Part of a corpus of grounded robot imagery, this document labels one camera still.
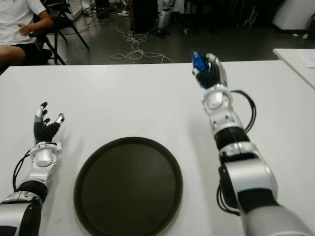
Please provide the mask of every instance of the blue object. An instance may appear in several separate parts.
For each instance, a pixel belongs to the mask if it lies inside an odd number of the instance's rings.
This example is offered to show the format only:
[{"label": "blue object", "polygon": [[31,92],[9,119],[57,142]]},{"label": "blue object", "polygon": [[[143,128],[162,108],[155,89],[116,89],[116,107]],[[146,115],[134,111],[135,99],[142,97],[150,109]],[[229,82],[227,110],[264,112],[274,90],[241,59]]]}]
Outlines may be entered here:
[{"label": "blue object", "polygon": [[200,72],[208,72],[209,66],[202,58],[202,55],[198,52],[191,53],[192,65],[194,68],[197,68]]}]

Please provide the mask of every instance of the white t-shirt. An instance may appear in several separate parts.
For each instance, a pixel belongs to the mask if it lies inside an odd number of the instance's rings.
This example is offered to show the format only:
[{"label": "white t-shirt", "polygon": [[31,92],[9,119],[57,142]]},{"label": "white t-shirt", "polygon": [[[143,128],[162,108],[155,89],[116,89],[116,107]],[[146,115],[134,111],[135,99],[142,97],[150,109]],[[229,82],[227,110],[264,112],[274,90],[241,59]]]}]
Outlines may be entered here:
[{"label": "white t-shirt", "polygon": [[0,0],[0,45],[34,43],[35,38],[20,35],[18,24],[32,24],[34,14],[45,10],[40,0]]}]

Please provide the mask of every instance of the white table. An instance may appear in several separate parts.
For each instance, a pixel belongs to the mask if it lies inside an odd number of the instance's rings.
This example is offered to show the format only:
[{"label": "white table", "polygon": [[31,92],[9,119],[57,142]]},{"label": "white table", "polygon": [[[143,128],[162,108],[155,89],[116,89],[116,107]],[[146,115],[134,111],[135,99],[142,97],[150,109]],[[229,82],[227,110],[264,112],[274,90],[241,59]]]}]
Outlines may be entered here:
[{"label": "white table", "polygon": [[283,60],[292,70],[294,70],[301,78],[308,83],[313,89],[315,89],[315,68],[307,68],[297,50],[309,50],[309,49],[286,49],[275,48],[272,50],[279,59]]},{"label": "white table", "polygon": [[[315,231],[314,91],[280,60],[224,66],[230,88],[243,89],[256,103],[249,135],[278,179],[279,203]],[[234,97],[247,123],[250,107]],[[215,200],[218,151],[200,98],[191,64],[9,68],[0,77],[0,199],[12,192],[13,168],[33,146],[33,115],[48,101],[49,117],[64,112],[66,120],[55,138],[63,144],[59,180],[45,202],[40,235],[89,235],[74,211],[76,176],[95,150],[126,136],[160,142],[181,167],[182,204],[160,236],[243,235],[240,219]],[[18,182],[28,170],[27,162]]]}]

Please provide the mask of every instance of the concrete floor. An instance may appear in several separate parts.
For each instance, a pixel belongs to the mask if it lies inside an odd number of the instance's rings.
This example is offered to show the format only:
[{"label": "concrete floor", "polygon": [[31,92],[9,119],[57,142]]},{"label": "concrete floor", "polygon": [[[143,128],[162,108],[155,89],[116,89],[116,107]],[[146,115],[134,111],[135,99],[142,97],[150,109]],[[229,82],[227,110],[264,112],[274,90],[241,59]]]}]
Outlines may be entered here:
[{"label": "concrete floor", "polygon": [[[90,24],[88,31],[81,35],[90,46],[88,51],[75,34],[68,34],[68,43],[60,37],[58,52],[67,61],[68,65],[81,64],[139,64],[161,63],[162,57],[141,58],[139,60],[112,59],[111,55],[122,53],[124,55],[132,51],[131,42],[116,31],[116,27],[127,34],[129,18],[117,18],[111,15],[108,21],[99,21],[96,16],[86,17],[81,15],[75,22],[77,29],[82,30]],[[269,27],[226,28],[219,29],[217,33],[210,33],[207,28],[201,27],[199,33],[190,31],[183,34],[183,26],[179,21],[171,22],[169,26],[170,36],[161,39],[156,31],[149,33],[147,40],[140,43],[140,49],[144,52],[164,54],[176,63],[190,62],[192,50],[217,55],[221,61],[242,60],[275,60],[272,53],[274,48],[315,48],[315,41],[294,37],[292,34],[279,34]]]}]

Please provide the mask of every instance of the round tray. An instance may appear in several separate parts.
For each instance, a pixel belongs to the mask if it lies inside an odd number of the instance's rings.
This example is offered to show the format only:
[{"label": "round tray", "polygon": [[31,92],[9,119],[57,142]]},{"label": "round tray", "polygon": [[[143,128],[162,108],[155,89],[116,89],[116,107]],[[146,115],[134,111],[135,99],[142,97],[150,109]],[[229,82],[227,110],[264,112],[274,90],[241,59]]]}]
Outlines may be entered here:
[{"label": "round tray", "polygon": [[173,219],[183,179],[161,144],[128,137],[105,144],[82,167],[74,206],[95,236],[154,236]]}]

